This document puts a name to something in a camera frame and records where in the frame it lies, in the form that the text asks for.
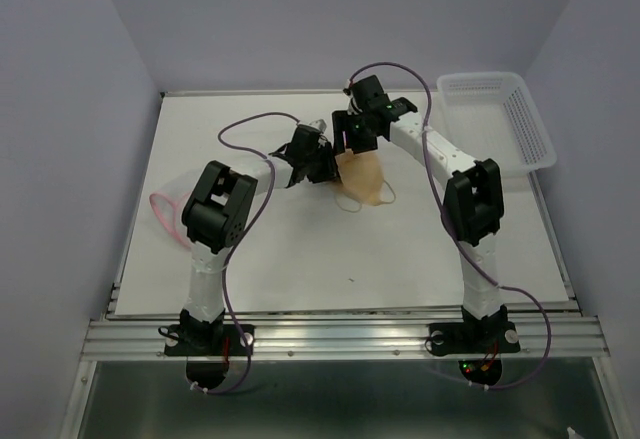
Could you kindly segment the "aluminium rail frame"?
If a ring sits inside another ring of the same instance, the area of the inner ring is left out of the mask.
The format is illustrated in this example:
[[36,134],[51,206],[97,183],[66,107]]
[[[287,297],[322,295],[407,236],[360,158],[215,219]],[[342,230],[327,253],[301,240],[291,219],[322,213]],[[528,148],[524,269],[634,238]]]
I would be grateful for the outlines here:
[[432,322],[458,308],[250,312],[255,357],[234,396],[209,401],[187,385],[186,359],[164,351],[168,315],[123,307],[123,264],[104,315],[81,351],[61,434],[65,438],[414,437],[628,438],[604,332],[577,300],[512,305],[521,340],[503,360],[505,391],[466,385],[453,357],[427,352]]

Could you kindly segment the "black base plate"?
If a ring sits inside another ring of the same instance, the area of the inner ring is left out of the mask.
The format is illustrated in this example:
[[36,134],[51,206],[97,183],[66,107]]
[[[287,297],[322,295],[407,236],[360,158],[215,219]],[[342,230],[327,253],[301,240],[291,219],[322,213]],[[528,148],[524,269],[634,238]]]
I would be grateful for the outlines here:
[[499,356],[521,351],[511,322],[489,329],[470,322],[433,323],[425,346],[436,357],[459,355],[458,367],[463,378],[488,387],[495,386],[502,376]]
[[233,324],[219,324],[213,332],[188,339],[178,324],[160,326],[163,354],[184,358],[185,378],[193,391],[223,395],[237,391],[251,368],[255,326],[242,324],[239,333]]

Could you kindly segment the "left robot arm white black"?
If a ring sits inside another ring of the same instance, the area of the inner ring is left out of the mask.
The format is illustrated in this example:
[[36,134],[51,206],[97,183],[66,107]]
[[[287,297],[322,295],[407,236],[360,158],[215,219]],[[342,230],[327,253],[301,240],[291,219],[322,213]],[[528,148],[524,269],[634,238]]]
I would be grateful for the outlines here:
[[220,356],[230,345],[250,347],[251,326],[225,323],[231,311],[226,280],[231,254],[257,221],[249,217],[255,198],[263,198],[256,211],[260,215],[278,189],[338,177],[325,130],[323,120],[301,123],[288,143],[268,155],[258,151],[255,160],[236,168],[219,161],[204,167],[181,209],[191,272],[178,322],[158,328],[167,356]]

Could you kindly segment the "pink-trimmed mesh laundry bag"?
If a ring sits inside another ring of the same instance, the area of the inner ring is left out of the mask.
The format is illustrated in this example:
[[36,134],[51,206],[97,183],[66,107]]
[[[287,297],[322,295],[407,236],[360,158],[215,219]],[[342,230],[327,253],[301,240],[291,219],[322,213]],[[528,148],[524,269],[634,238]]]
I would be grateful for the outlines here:
[[200,177],[196,169],[173,178],[149,195],[151,209],[166,233],[183,248],[189,250],[191,242],[182,224],[182,212]]

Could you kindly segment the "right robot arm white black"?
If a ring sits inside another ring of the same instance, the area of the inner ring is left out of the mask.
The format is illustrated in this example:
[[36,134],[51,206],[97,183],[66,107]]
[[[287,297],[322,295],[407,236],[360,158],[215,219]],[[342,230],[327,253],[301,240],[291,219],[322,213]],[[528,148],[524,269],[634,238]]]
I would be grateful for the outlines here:
[[427,350],[438,357],[518,352],[497,281],[496,234],[504,215],[498,164],[463,152],[427,123],[403,120],[417,107],[404,97],[390,99],[376,76],[350,80],[344,92],[347,110],[332,115],[335,151],[371,152],[384,138],[424,165],[445,231],[459,252],[462,318],[429,324]]

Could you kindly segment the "white plastic perforated basket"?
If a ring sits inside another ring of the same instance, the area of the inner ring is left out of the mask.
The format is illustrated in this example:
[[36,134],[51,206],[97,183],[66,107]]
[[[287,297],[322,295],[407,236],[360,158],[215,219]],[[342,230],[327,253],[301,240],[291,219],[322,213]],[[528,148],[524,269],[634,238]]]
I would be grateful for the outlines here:
[[555,165],[557,154],[524,79],[475,72],[437,79],[450,141],[477,159],[497,162],[504,177]]

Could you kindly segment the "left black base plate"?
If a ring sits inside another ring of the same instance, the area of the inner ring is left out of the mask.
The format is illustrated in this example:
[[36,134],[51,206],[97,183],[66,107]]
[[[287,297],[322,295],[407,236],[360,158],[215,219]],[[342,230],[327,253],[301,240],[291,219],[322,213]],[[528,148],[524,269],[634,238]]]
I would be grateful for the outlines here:
[[223,395],[237,391],[251,368],[255,326],[242,324],[239,333],[233,324],[219,324],[213,332],[188,339],[178,324],[160,326],[163,354],[184,358],[185,378],[193,391]]

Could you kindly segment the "beige bra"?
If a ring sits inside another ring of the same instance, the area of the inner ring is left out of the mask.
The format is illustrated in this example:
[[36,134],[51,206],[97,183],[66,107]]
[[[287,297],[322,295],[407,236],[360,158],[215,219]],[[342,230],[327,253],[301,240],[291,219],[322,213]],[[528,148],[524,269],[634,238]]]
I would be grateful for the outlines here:
[[335,156],[339,178],[332,184],[334,197],[342,195],[358,204],[353,209],[344,208],[336,198],[336,204],[344,211],[356,213],[363,205],[390,205],[397,195],[385,180],[380,159],[375,151],[355,154],[347,149]]

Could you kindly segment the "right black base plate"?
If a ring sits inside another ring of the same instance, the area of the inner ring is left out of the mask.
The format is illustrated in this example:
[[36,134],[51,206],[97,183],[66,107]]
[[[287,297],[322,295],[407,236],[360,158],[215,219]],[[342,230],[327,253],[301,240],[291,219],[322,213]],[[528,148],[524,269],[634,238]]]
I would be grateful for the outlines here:
[[511,322],[489,329],[470,322],[433,323],[425,346],[436,357],[459,355],[458,367],[463,378],[488,387],[495,386],[502,376],[499,356],[521,351]]

